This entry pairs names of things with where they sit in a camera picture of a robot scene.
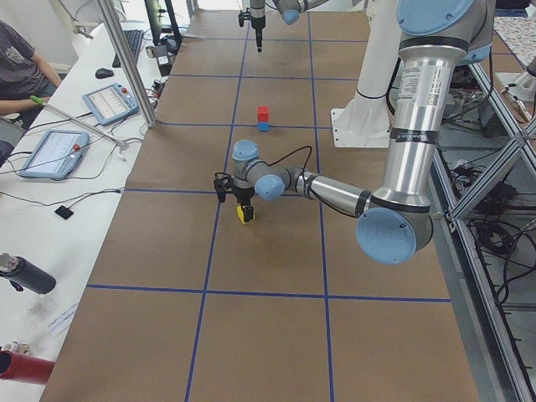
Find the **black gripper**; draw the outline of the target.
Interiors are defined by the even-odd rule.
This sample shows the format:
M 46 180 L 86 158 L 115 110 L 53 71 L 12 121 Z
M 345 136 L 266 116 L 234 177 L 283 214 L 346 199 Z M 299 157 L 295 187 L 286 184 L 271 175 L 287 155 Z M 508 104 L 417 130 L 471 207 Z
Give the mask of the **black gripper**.
M 249 223 L 255 219 L 255 209 L 251 206 L 251 199 L 254 197 L 253 188 L 234 188 L 233 195 L 237 199 L 240 207 L 243 207 L 243 221 Z
M 255 43 L 257 52 L 262 52 L 263 29 L 265 28 L 265 8 L 249 8 L 251 27 L 255 30 Z

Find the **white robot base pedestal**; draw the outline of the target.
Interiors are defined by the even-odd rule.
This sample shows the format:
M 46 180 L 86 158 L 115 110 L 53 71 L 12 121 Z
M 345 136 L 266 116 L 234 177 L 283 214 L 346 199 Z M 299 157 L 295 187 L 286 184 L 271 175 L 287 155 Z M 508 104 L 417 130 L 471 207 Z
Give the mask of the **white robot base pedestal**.
M 396 1 L 370 1 L 370 35 L 355 96 L 343 109 L 331 110 L 336 147 L 386 148 L 389 145 L 387 91 L 396 73 L 401 28 Z

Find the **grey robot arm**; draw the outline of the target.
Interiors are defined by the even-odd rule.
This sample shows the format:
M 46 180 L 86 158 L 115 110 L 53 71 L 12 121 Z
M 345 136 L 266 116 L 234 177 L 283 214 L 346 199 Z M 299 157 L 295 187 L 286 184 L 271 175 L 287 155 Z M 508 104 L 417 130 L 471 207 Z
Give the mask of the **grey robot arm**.
M 492 1 L 399 3 L 398 53 L 404 68 L 379 188 L 367 191 L 304 167 L 269 164 L 255 142 L 241 140 L 234 145 L 233 172 L 220 194 L 232 193 L 240 220 L 250 222 L 252 197 L 273 201 L 292 190 L 355 218 L 357 242 L 369 258 L 386 265 L 408 260 L 433 233 L 425 187 L 454 69 L 489 55 L 494 14 Z
M 276 11 L 287 25 L 295 23 L 301 13 L 310 9 L 319 7 L 326 3 L 327 0 L 281 0 L 274 1 Z M 265 28 L 265 0 L 251 0 L 249 7 L 239 13 L 239 26 L 243 27 L 245 21 L 250 21 L 251 27 L 255 30 L 255 41 L 257 52 L 262 52 L 263 29 Z

